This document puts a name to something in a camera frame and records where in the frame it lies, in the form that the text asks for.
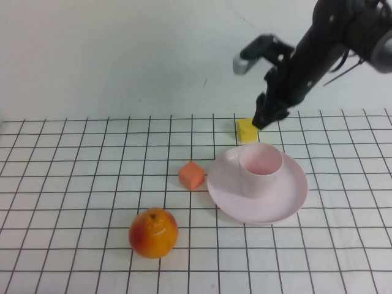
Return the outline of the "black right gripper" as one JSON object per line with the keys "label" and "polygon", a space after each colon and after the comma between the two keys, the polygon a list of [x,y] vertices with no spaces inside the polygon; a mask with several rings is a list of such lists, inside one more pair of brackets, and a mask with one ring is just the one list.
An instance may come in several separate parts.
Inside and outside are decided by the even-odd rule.
{"label": "black right gripper", "polygon": [[271,73],[267,92],[262,92],[256,99],[252,124],[264,129],[285,119],[290,114],[288,109],[304,100],[344,52],[345,46],[340,42],[328,39],[310,27],[291,57]]}

